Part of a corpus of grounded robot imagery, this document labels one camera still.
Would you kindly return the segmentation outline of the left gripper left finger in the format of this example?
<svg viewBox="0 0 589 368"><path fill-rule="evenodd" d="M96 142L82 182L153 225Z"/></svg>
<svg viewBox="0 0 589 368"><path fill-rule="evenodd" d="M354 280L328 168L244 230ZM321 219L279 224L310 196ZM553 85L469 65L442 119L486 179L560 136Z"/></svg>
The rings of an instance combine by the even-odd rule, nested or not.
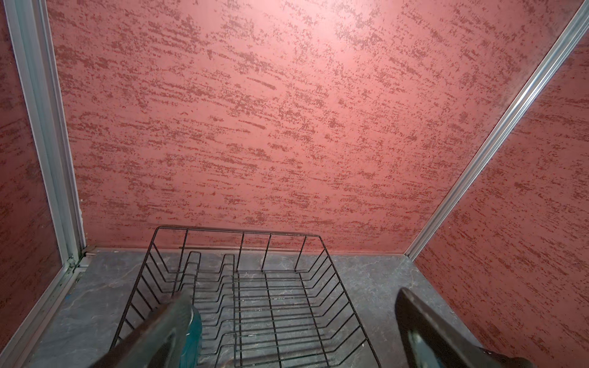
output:
<svg viewBox="0 0 589 368"><path fill-rule="evenodd" d="M192 306L185 294L172 298L92 366L179 367Z"/></svg>

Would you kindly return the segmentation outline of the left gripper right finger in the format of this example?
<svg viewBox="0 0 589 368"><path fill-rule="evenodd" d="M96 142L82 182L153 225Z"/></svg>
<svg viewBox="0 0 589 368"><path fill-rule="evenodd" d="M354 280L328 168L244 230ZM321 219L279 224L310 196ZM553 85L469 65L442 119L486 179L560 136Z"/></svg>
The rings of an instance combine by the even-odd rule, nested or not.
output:
<svg viewBox="0 0 589 368"><path fill-rule="evenodd" d="M403 349L410 367L533 367L530 360L508 357L469 342L408 288L395 301Z"/></svg>

